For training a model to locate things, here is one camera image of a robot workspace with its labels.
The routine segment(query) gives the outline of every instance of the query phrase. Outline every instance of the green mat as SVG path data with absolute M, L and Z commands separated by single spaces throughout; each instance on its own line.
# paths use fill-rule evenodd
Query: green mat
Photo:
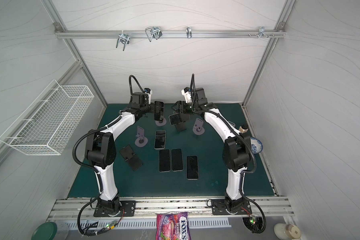
M 245 122 L 240 104 L 216 104 L 223 116 L 239 126 Z M 216 131 L 204 122 L 205 133 L 197 136 L 192 127 L 197 115 L 191 115 L 186 122 L 187 130 L 177 132 L 169 124 L 168 116 L 173 114 L 172 104 L 165 104 L 164 116 L 167 124 L 158 127 L 153 114 L 140 118 L 134 125 L 127 128 L 116 139 L 117 156 L 114 162 L 116 187 L 121 197 L 168 197 L 168 196 L 223 196 L 228 183 L 228 170 L 222 160 L 223 141 Z M 99 126 L 104 126 L 119 115 L 119 110 L 126 104 L 109 104 Z M 135 146 L 137 126 L 144 128 L 148 143 L 144 147 Z M 165 130 L 167 138 L 166 149 L 181 148 L 183 150 L 184 170 L 179 172 L 158 171 L 158 150 L 154 149 L 156 130 Z M 121 157 L 119 151 L 130 145 L 137 156 L 143 161 L 143 166 L 132 171 Z M 186 157 L 198 156 L 199 179 L 188 180 L 186 172 Z M 246 174 L 244 181 L 245 195 L 273 196 L 273 190 L 258 154 L 257 170 L 254 174 Z M 68 197 L 93 197 L 98 193 L 95 174 L 92 170 L 81 167 L 72 185 Z

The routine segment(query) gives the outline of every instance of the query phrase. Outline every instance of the blue and white bowl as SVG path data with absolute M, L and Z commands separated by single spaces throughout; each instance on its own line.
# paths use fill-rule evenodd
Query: blue and white bowl
M 253 153 L 260 153 L 263 150 L 263 144 L 259 139 L 251 137 L 251 148 Z

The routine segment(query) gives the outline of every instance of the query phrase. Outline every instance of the wire basket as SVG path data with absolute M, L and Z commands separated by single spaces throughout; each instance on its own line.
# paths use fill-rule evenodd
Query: wire basket
M 54 80 L 0 141 L 26 155 L 60 155 L 93 97 L 85 85 L 61 86 Z

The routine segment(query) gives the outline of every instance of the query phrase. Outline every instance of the plastic container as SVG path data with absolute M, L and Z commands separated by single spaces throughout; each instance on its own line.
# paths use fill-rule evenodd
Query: plastic container
M 46 222 L 33 232 L 31 240 L 65 240 L 68 235 L 68 225 L 64 222 Z
M 281 240 L 291 240 L 301 238 L 300 229 L 293 224 L 277 223 L 273 230 L 276 236 Z

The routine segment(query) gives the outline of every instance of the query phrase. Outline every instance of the black smartphone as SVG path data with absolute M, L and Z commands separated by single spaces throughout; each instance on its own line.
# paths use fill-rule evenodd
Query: black smartphone
M 164 119 L 164 103 L 155 101 L 155 115 L 154 119 L 156 121 L 163 121 Z
M 169 172 L 171 170 L 171 156 L 169 149 L 158 151 L 158 171 Z
M 199 178 L 199 163 L 197 156 L 187 156 L 187 179 Z
M 171 125 L 176 125 L 191 119 L 190 115 L 185 113 L 174 113 L 172 115 L 169 115 L 168 118 Z
M 171 125 L 175 125 L 175 124 L 179 124 L 179 123 L 183 122 L 183 121 L 181 120 L 181 115 L 180 115 L 180 113 L 175 113 L 175 114 L 173 114 L 173 115 L 169 115 L 168 118 L 169 118 L 169 123 L 170 123 Z
M 181 150 L 181 148 L 171 150 L 171 164 L 172 171 L 181 171 L 184 169 L 183 151 Z
M 157 130 L 155 136 L 155 149 L 165 148 L 165 130 Z

